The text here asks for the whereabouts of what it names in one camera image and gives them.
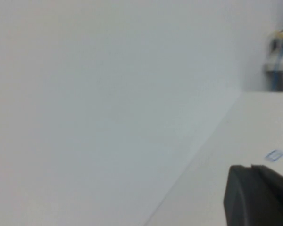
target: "white surface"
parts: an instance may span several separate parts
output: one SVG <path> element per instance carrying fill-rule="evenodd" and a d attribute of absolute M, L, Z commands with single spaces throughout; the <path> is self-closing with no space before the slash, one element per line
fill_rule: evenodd
<path fill-rule="evenodd" d="M 283 175 L 283 94 L 246 93 L 222 120 L 147 226 L 225 226 L 223 197 L 229 167 L 266 165 Z"/>
<path fill-rule="evenodd" d="M 241 88 L 266 88 L 273 13 L 0 1 L 0 225 L 142 225 Z"/>

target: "small blue label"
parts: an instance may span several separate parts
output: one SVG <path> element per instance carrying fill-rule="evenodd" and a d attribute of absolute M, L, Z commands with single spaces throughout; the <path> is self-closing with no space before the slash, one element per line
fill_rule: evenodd
<path fill-rule="evenodd" d="M 271 153 L 269 153 L 265 157 L 265 159 L 267 161 L 274 162 L 274 161 L 277 161 L 278 159 L 280 159 L 282 156 L 283 156 L 283 151 L 281 151 L 281 150 L 273 150 Z"/>

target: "black plastic part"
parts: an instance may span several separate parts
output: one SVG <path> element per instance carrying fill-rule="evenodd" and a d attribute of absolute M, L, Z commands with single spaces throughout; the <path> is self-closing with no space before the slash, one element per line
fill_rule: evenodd
<path fill-rule="evenodd" d="M 283 176 L 265 166 L 231 166 L 224 208 L 228 226 L 283 226 Z"/>

